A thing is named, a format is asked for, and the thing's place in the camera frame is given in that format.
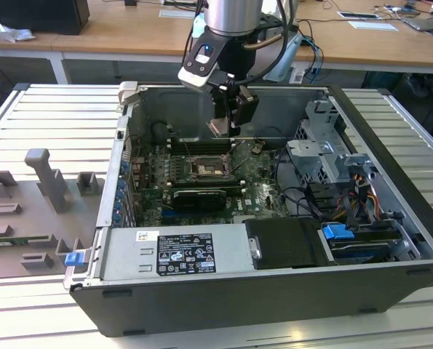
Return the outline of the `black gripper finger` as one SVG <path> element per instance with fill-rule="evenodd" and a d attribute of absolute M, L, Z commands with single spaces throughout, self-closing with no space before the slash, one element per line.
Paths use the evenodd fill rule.
<path fill-rule="evenodd" d="M 211 98 L 216 119 L 231 118 L 231 107 L 229 102 L 229 88 L 227 86 L 214 87 Z"/>
<path fill-rule="evenodd" d="M 240 127 L 251 122 L 259 104 L 257 95 L 253 95 L 246 86 L 239 86 L 229 98 L 229 135 L 240 134 Z"/>

